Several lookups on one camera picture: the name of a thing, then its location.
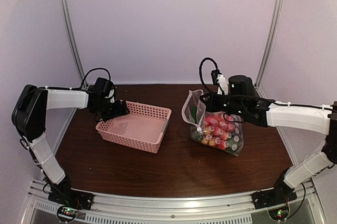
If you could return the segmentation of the pink plastic basket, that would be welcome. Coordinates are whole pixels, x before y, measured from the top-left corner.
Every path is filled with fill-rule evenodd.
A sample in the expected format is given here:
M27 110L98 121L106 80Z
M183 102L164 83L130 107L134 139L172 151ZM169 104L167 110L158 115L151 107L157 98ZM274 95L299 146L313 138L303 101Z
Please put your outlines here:
M127 101L130 113L96 125L103 140L156 154L164 138L171 109Z

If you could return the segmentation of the clear zip top bag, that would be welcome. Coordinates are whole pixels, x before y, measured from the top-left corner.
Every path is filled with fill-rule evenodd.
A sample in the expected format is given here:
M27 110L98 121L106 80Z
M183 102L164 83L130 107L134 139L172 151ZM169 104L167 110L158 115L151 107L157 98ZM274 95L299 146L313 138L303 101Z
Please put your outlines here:
M189 91L182 106L182 119L191 126L190 137L203 145L239 156L244 146L243 120L237 115L227 115L224 112L207 112L200 101L202 94L202 90ZM191 118L190 108L193 106L197 106L197 124Z

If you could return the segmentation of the green fake cucumber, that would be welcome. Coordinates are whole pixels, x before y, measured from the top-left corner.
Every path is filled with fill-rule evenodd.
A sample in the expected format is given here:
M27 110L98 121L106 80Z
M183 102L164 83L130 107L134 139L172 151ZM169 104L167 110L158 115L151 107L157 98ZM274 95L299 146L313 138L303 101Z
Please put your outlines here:
M199 117L197 115L197 106L193 106L190 108L191 118L193 123L197 124L199 122Z

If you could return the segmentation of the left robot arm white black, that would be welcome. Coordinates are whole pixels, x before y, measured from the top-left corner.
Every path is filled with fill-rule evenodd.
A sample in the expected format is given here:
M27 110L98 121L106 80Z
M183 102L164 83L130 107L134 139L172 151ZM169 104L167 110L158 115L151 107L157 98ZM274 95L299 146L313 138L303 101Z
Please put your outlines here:
M71 205L76 194L47 141L46 113L58 109L87 109L92 114L99 114L104 122L128 115L126 102L116 99L115 94L113 82L99 77L94 85L86 88L37 87L28 84L18 98L11 117L12 124L56 198L64 205Z

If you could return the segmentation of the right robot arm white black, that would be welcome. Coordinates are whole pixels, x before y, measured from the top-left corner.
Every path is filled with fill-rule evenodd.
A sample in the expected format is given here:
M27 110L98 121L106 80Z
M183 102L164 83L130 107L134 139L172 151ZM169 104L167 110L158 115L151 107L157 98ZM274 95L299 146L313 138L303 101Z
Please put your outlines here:
M270 192L273 203L282 203L305 180L336 164L336 104L305 105L284 103L256 96L251 78L219 75L218 91L201 95L208 112L237 115L244 122L261 127L288 127L325 136L322 146L302 162L288 168Z

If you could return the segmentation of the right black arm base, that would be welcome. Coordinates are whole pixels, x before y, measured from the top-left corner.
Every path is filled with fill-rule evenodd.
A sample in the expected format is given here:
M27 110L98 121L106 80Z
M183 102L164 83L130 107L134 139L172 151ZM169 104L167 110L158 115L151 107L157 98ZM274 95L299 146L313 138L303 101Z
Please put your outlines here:
M269 208L297 199L295 190L284 182L287 171L288 168L280 174L272 189L258 190L252 194L255 209Z

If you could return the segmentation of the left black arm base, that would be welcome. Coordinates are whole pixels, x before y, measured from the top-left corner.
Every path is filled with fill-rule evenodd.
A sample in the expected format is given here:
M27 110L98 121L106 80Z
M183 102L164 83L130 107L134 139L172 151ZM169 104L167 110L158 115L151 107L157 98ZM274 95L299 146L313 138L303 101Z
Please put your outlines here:
M72 189L68 176L59 183L53 183L48 177L46 181L51 188L48 200L78 210L91 210L94 195L89 192L82 192Z

